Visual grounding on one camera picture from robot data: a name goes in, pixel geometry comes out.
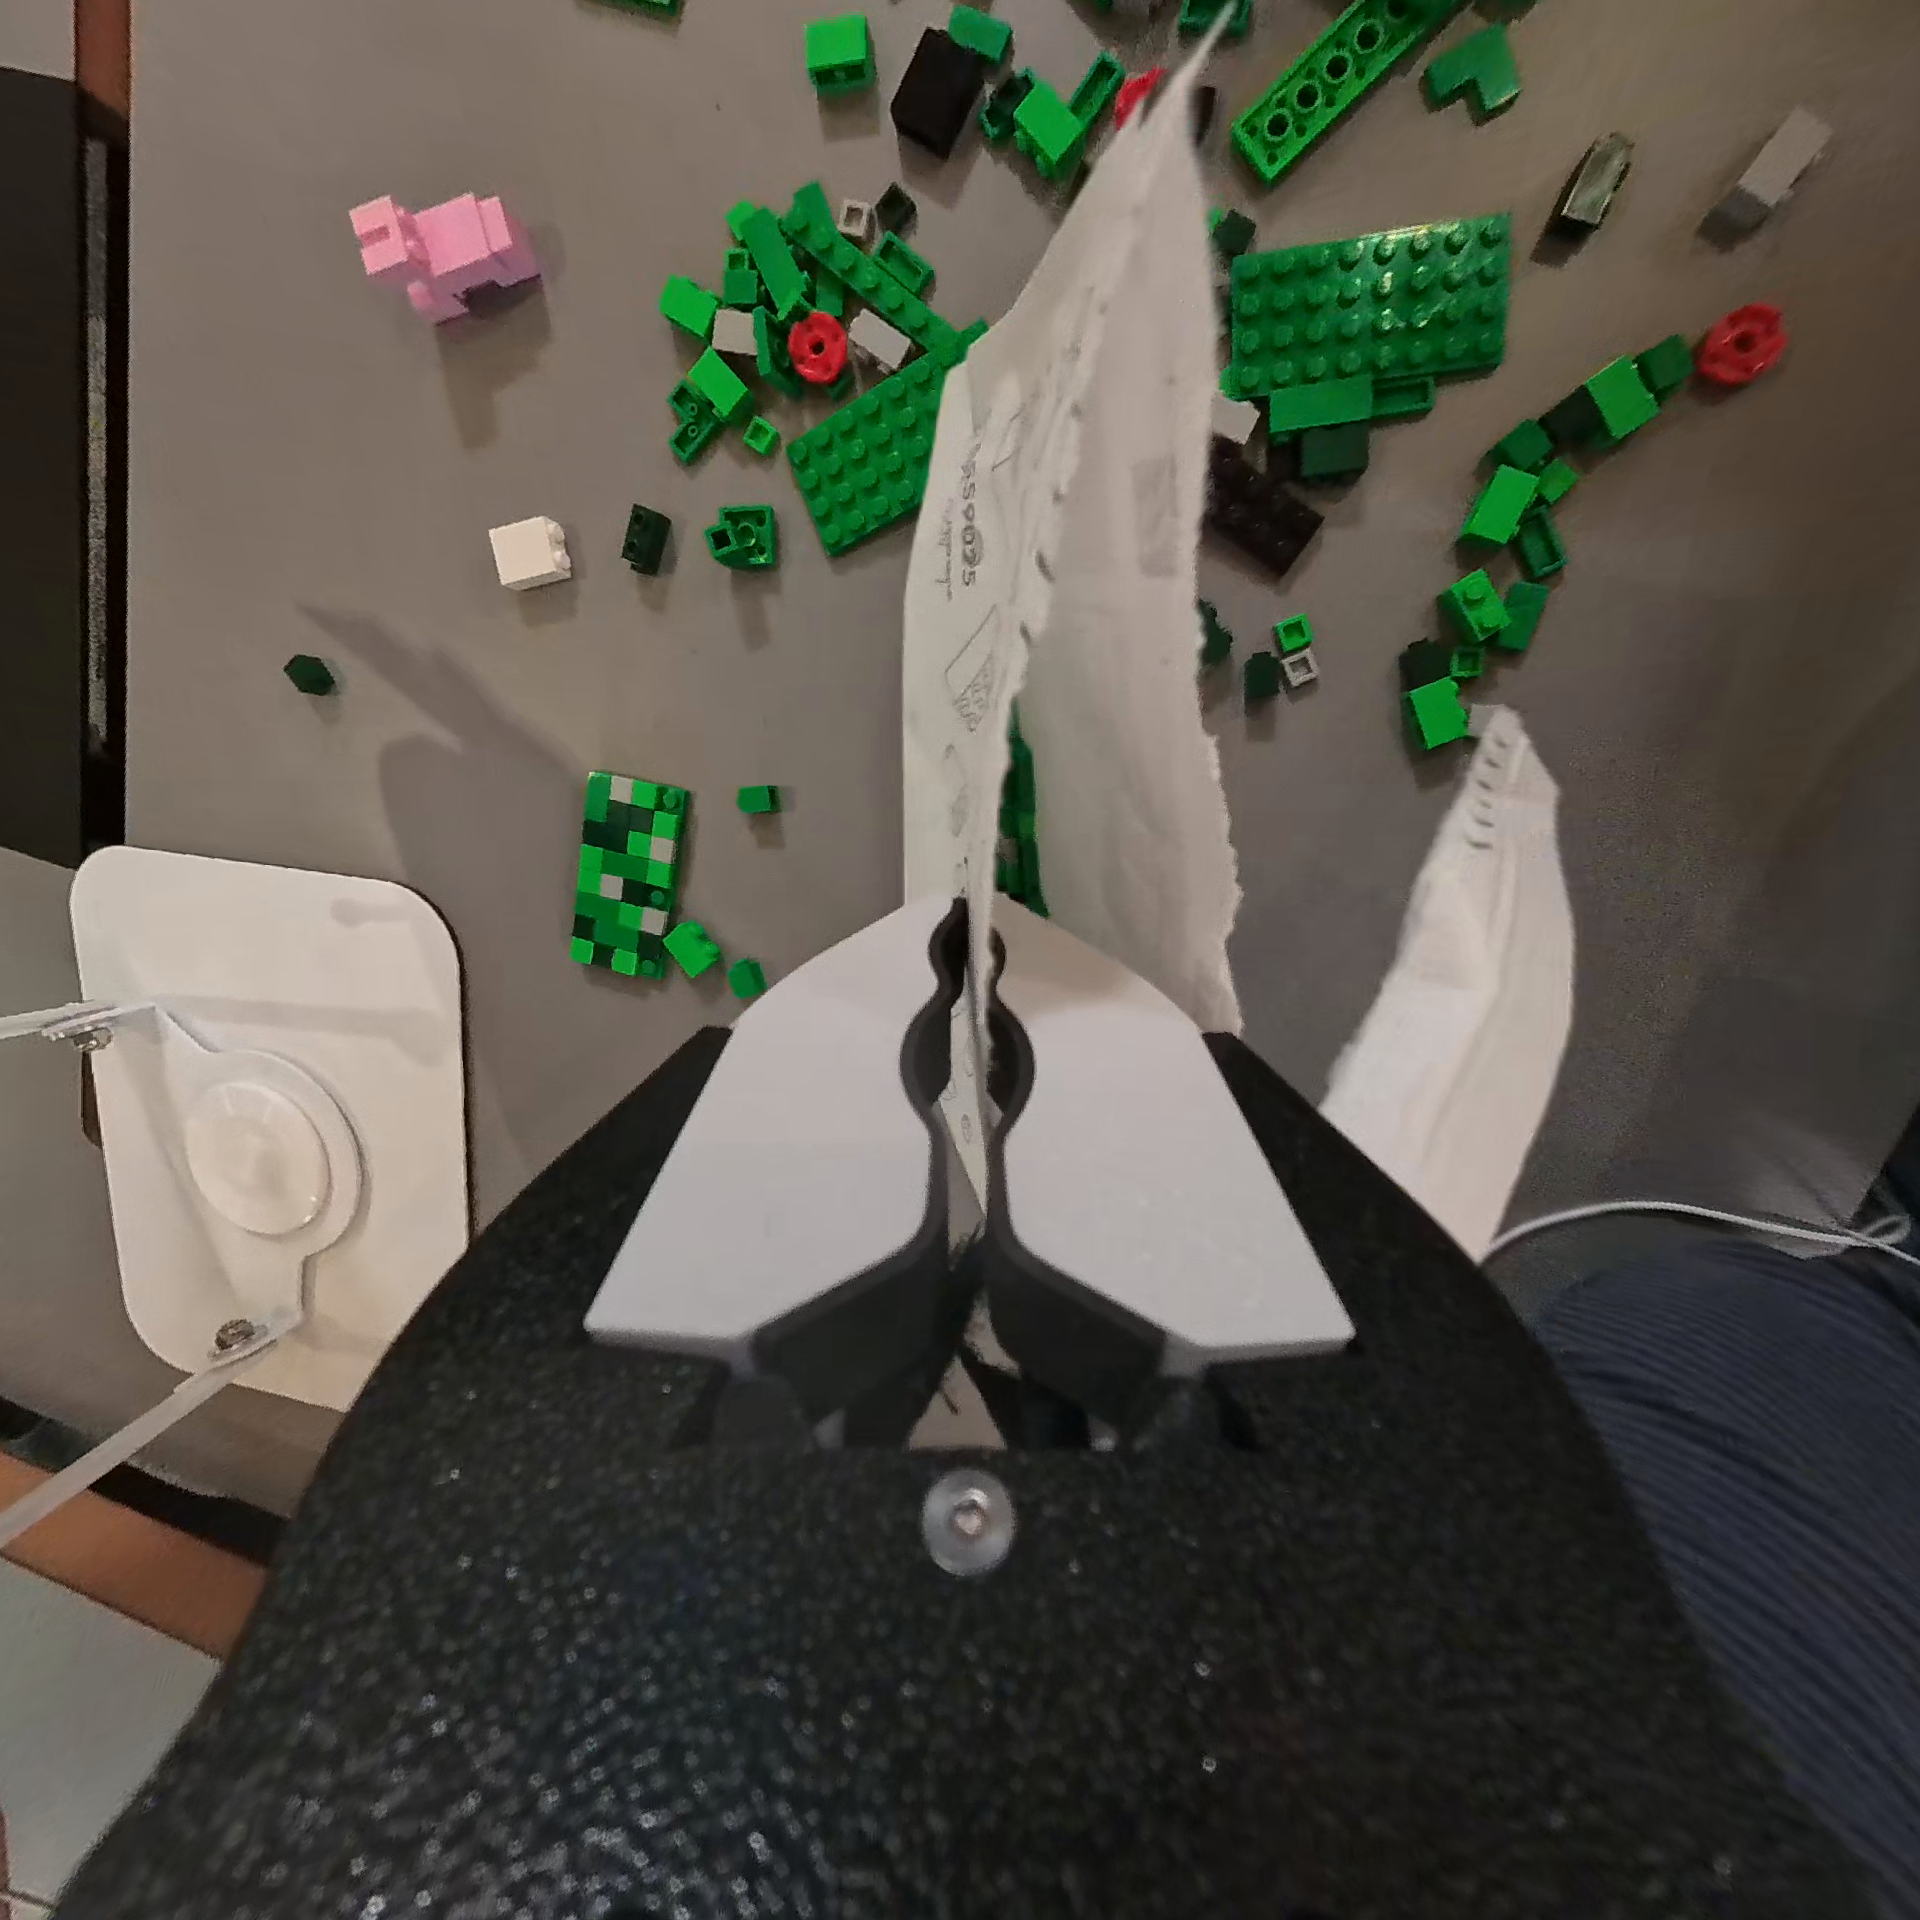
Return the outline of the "grey desk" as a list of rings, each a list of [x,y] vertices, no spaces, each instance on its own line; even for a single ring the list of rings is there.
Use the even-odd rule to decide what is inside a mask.
[[[688,785],[688,911],[781,975],[901,899],[898,613],[910,533],[825,558],[783,462],[684,471],[689,350],[660,284],[716,284],[735,202],[903,182],[956,325],[996,319],[1065,217],[974,129],[948,159],[889,105],[945,5],[862,5],[878,85],[817,101],[836,5],[132,5],[128,838],[398,879],[463,961],[471,1206],[487,1222],[688,1030],[569,962],[594,769]],[[1210,683],[1246,1036],[1310,1097],[1376,993],[1448,801],[1407,751],[1397,651],[1432,623],[1482,453],[1624,353],[1748,302],[1790,350],[1690,388],[1556,508],[1568,569],[1500,675],[1562,794],[1574,1034],[1514,1212],[1668,1194],[1849,1206],[1916,1101],[1916,5],[1533,5],[1521,94],[1430,109],[1423,59],[1262,194],[1258,243],[1508,210],[1506,353],[1381,429],[1269,583],[1202,595],[1237,655],[1300,611],[1319,683]],[[1702,215],[1790,109],[1831,147],[1757,230]],[[1637,153],[1593,236],[1545,236],[1584,150]],[[502,199],[540,279],[420,319],[349,210]],[[621,564],[633,502],[671,518]],[[778,564],[713,563],[725,505]],[[569,583],[506,593],[489,527],[565,526]],[[281,668],[320,655],[336,695]],[[735,810],[778,785],[777,817]]]

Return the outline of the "black studded plate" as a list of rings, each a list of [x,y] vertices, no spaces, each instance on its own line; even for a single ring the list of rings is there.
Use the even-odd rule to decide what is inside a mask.
[[[1325,518],[1277,475],[1255,466],[1241,444],[1214,437],[1202,524],[1204,533],[1279,581],[1319,538]]]

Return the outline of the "person's dark ribbed sweater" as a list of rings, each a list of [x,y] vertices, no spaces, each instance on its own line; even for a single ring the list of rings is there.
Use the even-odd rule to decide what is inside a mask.
[[[1916,1187],[1868,1220],[1606,1203],[1639,1222],[1530,1317],[1716,1675],[1878,1915],[1917,1913]]]

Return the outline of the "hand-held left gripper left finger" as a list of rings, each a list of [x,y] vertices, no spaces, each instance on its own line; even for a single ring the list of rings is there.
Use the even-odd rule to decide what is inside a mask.
[[[968,910],[927,895],[727,1030],[583,1327],[734,1377],[889,1378],[941,1317],[940,1097]]]

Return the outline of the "printed paper bag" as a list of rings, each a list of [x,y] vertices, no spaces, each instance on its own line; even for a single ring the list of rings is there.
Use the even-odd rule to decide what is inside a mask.
[[[1215,298],[1193,95],[1208,29],[1109,139],[948,372],[903,589],[903,893],[992,926],[1018,724],[1046,915],[1241,1030],[1232,817],[1197,687]]]

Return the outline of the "black brick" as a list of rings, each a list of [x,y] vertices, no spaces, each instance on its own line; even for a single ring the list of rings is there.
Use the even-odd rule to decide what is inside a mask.
[[[934,159],[948,159],[985,75],[980,52],[945,29],[922,29],[892,101],[901,139]]]

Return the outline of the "pile of green bricks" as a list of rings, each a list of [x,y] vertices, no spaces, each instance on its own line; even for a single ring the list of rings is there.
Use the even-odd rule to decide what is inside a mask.
[[[1129,74],[1109,50],[1094,54],[1070,95],[1030,69],[990,85],[1010,54],[1006,20],[956,5],[941,29],[986,63],[975,98],[983,138],[1012,147],[1046,182],[1073,182],[1092,135],[1140,117],[1162,90],[1158,67]],[[753,455],[783,455],[788,441],[852,398],[922,353],[953,343],[965,326],[940,317],[927,302],[933,268],[904,239],[914,217],[917,203],[896,182],[874,203],[832,206],[810,182],[785,212],[749,199],[732,206],[722,286],[710,291],[671,271],[658,298],[663,319],[701,348],[668,398],[673,418],[668,444],[678,463],[695,463],[729,427]],[[1215,206],[1206,236],[1217,263],[1210,281],[1230,356],[1230,268],[1238,253],[1257,252],[1257,228],[1241,210]],[[809,309],[836,316],[847,332],[847,372],[829,390],[810,390],[785,358],[785,332]],[[1570,455],[1617,446],[1645,427],[1694,370],[1689,341],[1673,333],[1589,375],[1546,414],[1514,423],[1487,450],[1489,473],[1456,543],[1476,558],[1508,548],[1520,578],[1500,589],[1476,566],[1440,589],[1440,639],[1420,639],[1402,651],[1401,702],[1425,751],[1466,734],[1458,693],[1480,673],[1487,649],[1520,653],[1529,646],[1546,583],[1566,564],[1551,509],[1576,484]],[[1429,414],[1437,387],[1460,380],[1354,375],[1234,401],[1220,390],[1220,372],[1210,437],[1241,444],[1255,466],[1285,484],[1295,478],[1321,486],[1360,478],[1377,426]]]

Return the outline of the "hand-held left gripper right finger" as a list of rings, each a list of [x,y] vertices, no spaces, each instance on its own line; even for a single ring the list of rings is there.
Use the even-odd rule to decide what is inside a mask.
[[[1341,1354],[1353,1321],[1197,1022],[1052,919],[996,919],[992,1317],[1041,1378]]]

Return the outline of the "dark glossy brick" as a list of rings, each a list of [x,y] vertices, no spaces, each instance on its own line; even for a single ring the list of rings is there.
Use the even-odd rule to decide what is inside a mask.
[[[1545,236],[1570,244],[1604,227],[1631,169],[1637,147],[1624,132],[1597,138],[1559,191]]]

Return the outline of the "white book stand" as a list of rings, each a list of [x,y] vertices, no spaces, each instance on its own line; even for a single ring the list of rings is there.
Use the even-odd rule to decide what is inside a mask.
[[[150,849],[69,891],[121,1303],[173,1390],[5,1507],[10,1548],[228,1385],[348,1410],[463,1252],[463,981],[418,893]]]

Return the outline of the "grey brick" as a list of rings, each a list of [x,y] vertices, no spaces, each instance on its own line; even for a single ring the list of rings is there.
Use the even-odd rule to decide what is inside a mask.
[[[1832,130],[1805,107],[1786,111],[1762,141],[1738,179],[1702,215],[1697,230],[1714,243],[1735,243],[1762,228],[1822,159]]]

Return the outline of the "large green studded plate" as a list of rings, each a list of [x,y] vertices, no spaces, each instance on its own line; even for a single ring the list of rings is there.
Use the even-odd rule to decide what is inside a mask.
[[[1234,401],[1340,377],[1476,377],[1501,366],[1512,217],[1368,230],[1238,253],[1230,268]]]

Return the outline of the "white torn paper piece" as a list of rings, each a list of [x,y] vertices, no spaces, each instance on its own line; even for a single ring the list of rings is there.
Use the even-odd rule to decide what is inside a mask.
[[[1556,781],[1512,709],[1470,719],[1460,788],[1319,1113],[1482,1260],[1568,1051],[1574,922]]]

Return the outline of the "green plate with holes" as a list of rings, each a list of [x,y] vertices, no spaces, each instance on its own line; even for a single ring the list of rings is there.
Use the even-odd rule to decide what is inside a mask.
[[[1425,47],[1464,2],[1353,2],[1248,102],[1232,148],[1262,186],[1274,186],[1397,63]]]

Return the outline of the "checkered green brick plate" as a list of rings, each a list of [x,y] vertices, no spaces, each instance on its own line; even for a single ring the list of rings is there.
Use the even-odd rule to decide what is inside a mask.
[[[669,971],[689,817],[693,794],[678,785],[586,774],[566,939],[577,967],[633,981]]]

